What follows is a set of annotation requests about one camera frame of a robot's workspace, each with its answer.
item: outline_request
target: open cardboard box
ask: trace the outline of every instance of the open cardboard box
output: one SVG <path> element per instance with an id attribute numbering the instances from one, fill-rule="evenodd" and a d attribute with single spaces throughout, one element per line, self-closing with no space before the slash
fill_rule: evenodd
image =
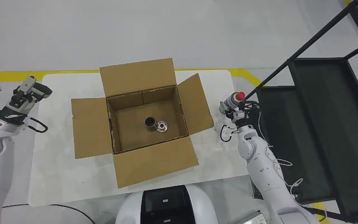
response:
<path id="1" fill-rule="evenodd" d="M 176 85 L 172 59 L 100 73 L 106 97 L 72 99 L 76 158 L 113 153 L 119 188 L 198 165 L 190 135 L 214 126 L 198 74 Z M 148 116 L 168 130 L 147 129 Z"/>

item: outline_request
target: metal rack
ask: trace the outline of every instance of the metal rack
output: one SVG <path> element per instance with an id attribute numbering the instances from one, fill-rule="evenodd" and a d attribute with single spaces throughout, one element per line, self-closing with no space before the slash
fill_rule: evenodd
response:
<path id="1" fill-rule="evenodd" d="M 273 152 L 293 162 L 282 168 L 285 178 L 304 178 L 294 192 L 298 201 L 335 199 L 341 214 L 327 216 L 345 222 L 358 221 L 358 81 L 348 62 L 358 49 L 338 58 L 298 56 L 357 6 L 353 0 L 245 98 L 257 94 Z M 264 87 L 285 67 L 295 86 Z"/>

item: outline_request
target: white table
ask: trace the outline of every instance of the white table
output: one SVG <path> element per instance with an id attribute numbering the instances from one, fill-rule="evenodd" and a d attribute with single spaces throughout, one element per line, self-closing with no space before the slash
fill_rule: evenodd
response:
<path id="1" fill-rule="evenodd" d="M 53 94 L 41 101 L 37 118 L 49 130 L 35 137 L 29 204 L 43 206 L 247 175 L 246 162 L 237 150 L 237 138 L 233 137 L 228 143 L 219 138 L 223 124 L 233 126 L 218 110 L 219 101 L 234 92 L 230 73 L 178 71 L 177 83 L 197 72 L 214 119 L 214 128 L 191 136 L 199 166 L 121 189 L 117 188 L 111 154 L 77 160 L 74 158 L 70 100 L 104 97 L 100 74 L 45 76 L 43 84 L 50 87 Z"/>

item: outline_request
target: small bottle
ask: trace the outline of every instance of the small bottle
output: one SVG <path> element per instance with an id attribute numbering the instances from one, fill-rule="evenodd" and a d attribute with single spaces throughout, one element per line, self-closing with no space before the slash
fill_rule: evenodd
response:
<path id="1" fill-rule="evenodd" d="M 220 102 L 219 110 L 222 114 L 225 114 L 225 111 L 227 109 L 237 108 L 239 106 L 239 103 L 244 99 L 245 99 L 244 92 L 234 92 L 224 102 Z"/>

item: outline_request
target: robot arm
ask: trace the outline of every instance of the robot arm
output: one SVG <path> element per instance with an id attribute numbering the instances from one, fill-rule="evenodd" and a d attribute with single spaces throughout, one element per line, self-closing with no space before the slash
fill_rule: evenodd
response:
<path id="1" fill-rule="evenodd" d="M 247 170 L 252 182 L 262 194 L 272 224 L 314 224 L 318 220 L 297 204 L 284 181 L 279 161 L 270 150 L 266 140 L 257 134 L 254 124 L 260 117 L 258 103 L 243 101 L 239 111 L 228 109 L 226 116 L 236 124 L 238 150 L 247 161 Z"/>
<path id="2" fill-rule="evenodd" d="M 52 90 L 37 83 L 36 79 L 30 76 L 13 91 L 13 96 L 9 102 L 0 110 L 0 211 L 11 187 L 13 177 L 15 143 L 11 136 L 18 135 L 25 126 L 37 132 L 47 130 L 47 127 L 45 131 L 37 130 L 27 125 L 26 121 L 34 105 L 49 97 L 51 93 Z"/>

